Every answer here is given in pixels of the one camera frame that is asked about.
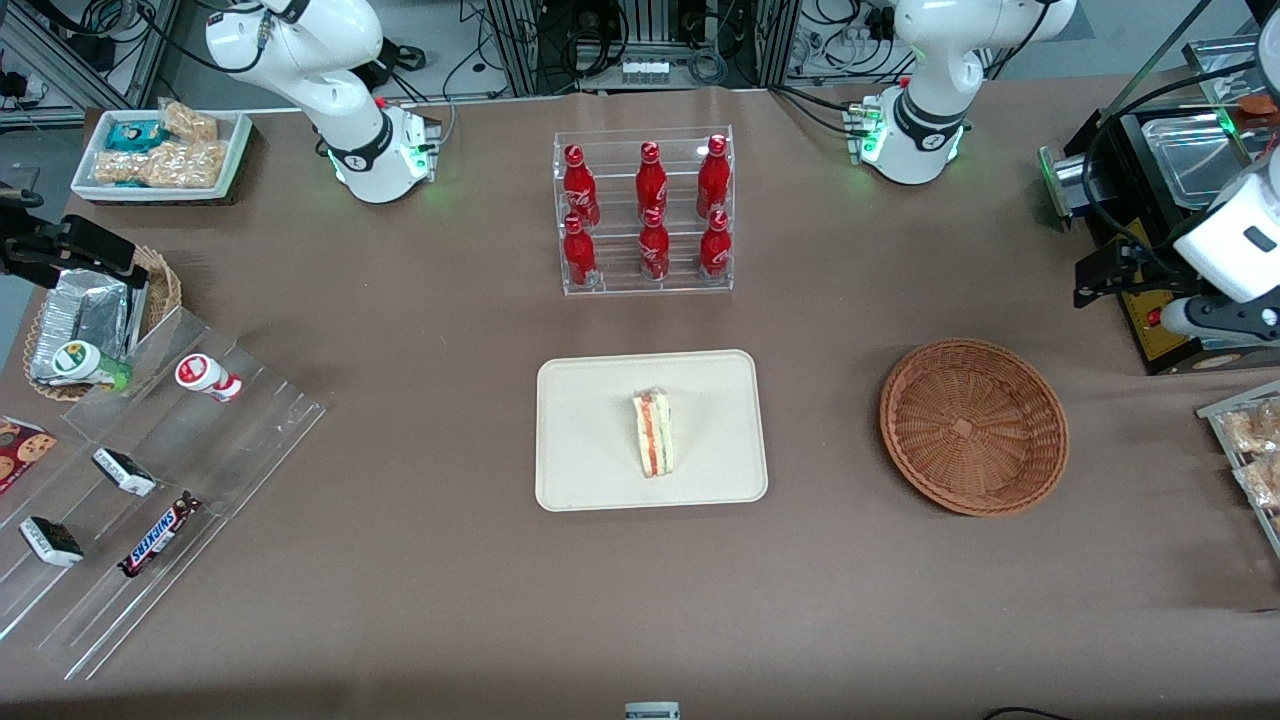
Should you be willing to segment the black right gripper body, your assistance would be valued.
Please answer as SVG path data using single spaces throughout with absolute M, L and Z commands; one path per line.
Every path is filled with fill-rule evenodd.
M 38 287 L 56 287 L 61 274 L 61 268 L 55 264 L 60 252 L 56 238 L 61 231 L 61 223 L 4 222 L 3 274 L 14 275 Z

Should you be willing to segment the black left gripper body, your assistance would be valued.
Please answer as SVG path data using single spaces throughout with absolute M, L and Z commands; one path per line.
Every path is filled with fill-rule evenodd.
M 1123 247 L 1124 279 L 1120 292 L 1138 295 L 1164 291 L 1175 297 L 1189 295 L 1189 265 L 1167 249 Z

